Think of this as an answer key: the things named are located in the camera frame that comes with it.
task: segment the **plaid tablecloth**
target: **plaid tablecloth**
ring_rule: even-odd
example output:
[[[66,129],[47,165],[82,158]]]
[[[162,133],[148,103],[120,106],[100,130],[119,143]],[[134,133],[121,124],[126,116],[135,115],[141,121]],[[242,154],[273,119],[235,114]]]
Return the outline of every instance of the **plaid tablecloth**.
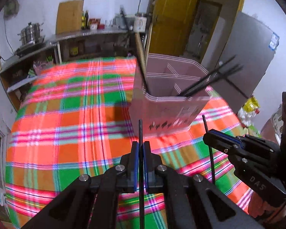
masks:
[[[6,157],[6,201],[11,220],[23,226],[80,174],[104,173],[129,153],[133,134],[128,107],[136,59],[103,58],[55,66],[35,81],[12,128]],[[209,128],[240,135],[226,102],[213,95],[201,114]],[[150,138],[152,152],[179,173],[211,178],[199,115],[186,133]],[[246,210],[252,191],[214,150],[216,186]],[[146,228],[167,228],[161,194],[145,196]],[[138,193],[122,194],[117,228],[139,227]]]

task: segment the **refrigerator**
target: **refrigerator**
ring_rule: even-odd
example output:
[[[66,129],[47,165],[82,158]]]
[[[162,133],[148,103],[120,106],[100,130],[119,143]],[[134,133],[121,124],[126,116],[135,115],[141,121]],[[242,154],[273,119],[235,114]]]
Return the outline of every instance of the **refrigerator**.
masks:
[[[238,12],[216,67],[236,55],[221,72],[235,64],[243,65],[243,69],[212,85],[235,114],[253,94],[266,73],[278,44],[279,36],[269,27],[247,14]]]

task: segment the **utensil holder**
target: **utensil holder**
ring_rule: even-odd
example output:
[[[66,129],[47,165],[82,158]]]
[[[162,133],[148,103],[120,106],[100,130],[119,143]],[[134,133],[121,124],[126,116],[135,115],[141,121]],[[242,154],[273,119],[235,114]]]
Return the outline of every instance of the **utensil holder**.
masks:
[[[192,97],[176,95],[205,76],[207,71],[193,60],[149,54],[146,72],[150,94],[146,93],[139,66],[136,66],[129,107],[135,135],[139,135],[139,119],[142,119],[144,137],[188,131],[210,96],[205,90]]]

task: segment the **bolt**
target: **bolt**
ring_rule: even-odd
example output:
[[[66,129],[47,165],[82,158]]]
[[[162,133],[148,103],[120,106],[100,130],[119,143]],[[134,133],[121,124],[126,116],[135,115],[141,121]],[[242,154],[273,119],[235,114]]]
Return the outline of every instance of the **bolt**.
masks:
[[[199,174],[196,174],[193,176],[193,179],[196,181],[196,182],[202,182],[203,180],[203,176],[202,175],[199,175]]]
[[[82,182],[85,182],[89,179],[89,176],[87,174],[81,174],[79,177],[79,180]]]
[[[122,165],[122,164],[118,164],[118,165],[116,166],[116,170],[117,170],[117,171],[123,171],[123,170],[125,170],[125,166]]]
[[[158,169],[159,171],[166,171],[166,170],[167,170],[167,167],[166,167],[165,165],[161,164],[161,165],[158,165],[157,169]]]

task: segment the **yellow wooden door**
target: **yellow wooden door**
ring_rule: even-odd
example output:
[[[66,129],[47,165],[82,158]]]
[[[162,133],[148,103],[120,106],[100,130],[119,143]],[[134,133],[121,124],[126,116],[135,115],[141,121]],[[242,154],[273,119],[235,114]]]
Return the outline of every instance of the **yellow wooden door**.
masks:
[[[150,53],[182,55],[197,0],[156,0]]]

